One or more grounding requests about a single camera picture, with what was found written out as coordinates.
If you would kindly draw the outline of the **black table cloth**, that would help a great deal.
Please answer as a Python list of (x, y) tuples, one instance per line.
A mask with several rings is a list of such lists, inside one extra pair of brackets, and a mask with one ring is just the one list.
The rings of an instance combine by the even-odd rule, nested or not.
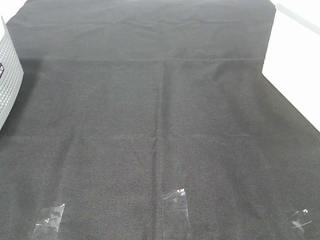
[[(0, 131), (0, 237), (317, 240), (320, 134), (262, 75), (268, 0), (29, 0), (7, 23), (24, 71)], [(288, 213), (308, 209), (306, 233)]]

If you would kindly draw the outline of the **clear tape strip middle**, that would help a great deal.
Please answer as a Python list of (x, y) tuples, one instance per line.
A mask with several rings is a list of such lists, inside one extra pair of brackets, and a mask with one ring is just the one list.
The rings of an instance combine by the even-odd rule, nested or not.
[(162, 239), (189, 240), (190, 221), (185, 189), (162, 195)]

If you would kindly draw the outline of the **clear tape strip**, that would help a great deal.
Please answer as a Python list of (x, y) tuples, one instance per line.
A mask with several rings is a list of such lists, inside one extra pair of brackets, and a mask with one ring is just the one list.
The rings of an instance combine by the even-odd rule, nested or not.
[(185, 189), (162, 195), (162, 239), (189, 240), (190, 221)]
[(310, 217), (310, 211), (305, 208), (302, 210), (291, 210), (287, 214), (290, 228), (300, 233), (306, 233), (310, 224), (313, 222)]
[(65, 204), (60, 206), (43, 208), (34, 231), (31, 236), (32, 240), (56, 240), (60, 228), (60, 223), (64, 213)]

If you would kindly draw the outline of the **white plastic storage box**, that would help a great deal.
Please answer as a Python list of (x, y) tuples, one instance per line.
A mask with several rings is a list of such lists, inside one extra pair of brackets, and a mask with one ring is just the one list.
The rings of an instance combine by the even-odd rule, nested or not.
[(262, 67), (269, 82), (320, 128), (320, 2), (273, 0), (275, 15)]

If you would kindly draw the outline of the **grey perforated metal basket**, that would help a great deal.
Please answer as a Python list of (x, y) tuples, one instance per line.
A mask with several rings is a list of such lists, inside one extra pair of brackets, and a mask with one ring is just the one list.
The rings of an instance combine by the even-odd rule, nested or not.
[(24, 71), (4, 19), (0, 18), (0, 126), (16, 101)]

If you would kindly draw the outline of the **clear tape strip left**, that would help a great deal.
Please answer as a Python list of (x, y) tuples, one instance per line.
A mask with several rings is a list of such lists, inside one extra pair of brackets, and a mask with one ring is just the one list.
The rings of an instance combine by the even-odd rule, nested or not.
[(32, 240), (56, 240), (60, 228), (60, 223), (64, 213), (65, 204), (60, 206), (43, 208), (34, 231), (31, 236)]

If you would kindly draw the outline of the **clear tape strip right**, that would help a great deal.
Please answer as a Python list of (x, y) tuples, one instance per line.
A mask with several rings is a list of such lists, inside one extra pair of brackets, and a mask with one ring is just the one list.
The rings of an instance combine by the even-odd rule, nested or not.
[(310, 224), (313, 222), (310, 217), (310, 211), (305, 208), (302, 210), (291, 210), (287, 214), (290, 228), (300, 233), (306, 233)]

